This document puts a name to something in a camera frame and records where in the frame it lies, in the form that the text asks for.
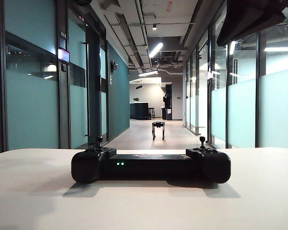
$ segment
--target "polished floor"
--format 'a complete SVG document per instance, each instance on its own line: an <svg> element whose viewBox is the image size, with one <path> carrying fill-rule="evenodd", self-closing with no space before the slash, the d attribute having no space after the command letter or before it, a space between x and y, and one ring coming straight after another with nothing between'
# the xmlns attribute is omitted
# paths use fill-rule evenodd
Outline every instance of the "polished floor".
<svg viewBox="0 0 288 230"><path fill-rule="evenodd" d="M182 125L182 121L165 121L164 140L162 140L162 128L155 127L156 139L153 140L153 121L131 119L130 128L107 144L106 147L113 147L118 150L183 150L201 145L199 137L188 131Z"/></svg>

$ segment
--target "controller grip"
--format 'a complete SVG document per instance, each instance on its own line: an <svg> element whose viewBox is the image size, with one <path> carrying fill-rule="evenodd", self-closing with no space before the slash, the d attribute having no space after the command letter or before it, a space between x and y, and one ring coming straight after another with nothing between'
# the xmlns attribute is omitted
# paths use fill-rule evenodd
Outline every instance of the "controller grip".
<svg viewBox="0 0 288 230"><path fill-rule="evenodd" d="M200 153L199 162L203 174L218 184L229 180L231 174L230 158L222 152Z"/></svg>
<svg viewBox="0 0 288 230"><path fill-rule="evenodd" d="M78 152L72 158L72 177L76 182L90 184L98 180L103 171L106 154L99 151Z"/></svg>

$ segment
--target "robot remote controller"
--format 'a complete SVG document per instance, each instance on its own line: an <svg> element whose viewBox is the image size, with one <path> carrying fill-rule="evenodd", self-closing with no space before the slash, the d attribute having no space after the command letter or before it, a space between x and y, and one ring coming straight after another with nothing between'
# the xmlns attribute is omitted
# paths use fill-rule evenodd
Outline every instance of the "robot remote controller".
<svg viewBox="0 0 288 230"><path fill-rule="evenodd" d="M72 177L90 184L97 180L202 177L215 183L230 178L230 158L225 153L204 146L187 149L185 155L116 154L116 149L99 147L78 152L72 158Z"/></svg>

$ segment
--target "thumbstick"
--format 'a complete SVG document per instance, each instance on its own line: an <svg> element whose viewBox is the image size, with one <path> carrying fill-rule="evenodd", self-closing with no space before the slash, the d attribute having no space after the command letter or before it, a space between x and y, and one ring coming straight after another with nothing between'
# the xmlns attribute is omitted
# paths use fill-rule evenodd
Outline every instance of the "thumbstick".
<svg viewBox="0 0 288 230"><path fill-rule="evenodd" d="M205 149L205 146L204 146L204 142L205 142L206 138L205 137L200 137L200 141L202 143L201 145L201 149Z"/></svg>
<svg viewBox="0 0 288 230"><path fill-rule="evenodd" d="M98 142L98 146L99 147L102 147L101 146L102 145L102 140L103 140L102 136L97 137L97 142Z"/></svg>

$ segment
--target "black counter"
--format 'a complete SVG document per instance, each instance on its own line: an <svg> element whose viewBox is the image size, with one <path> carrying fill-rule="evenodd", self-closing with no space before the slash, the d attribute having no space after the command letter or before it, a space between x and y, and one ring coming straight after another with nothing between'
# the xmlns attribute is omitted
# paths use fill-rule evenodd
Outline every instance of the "black counter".
<svg viewBox="0 0 288 230"><path fill-rule="evenodd" d="M130 118L136 120L148 120L148 102L130 103Z"/></svg>

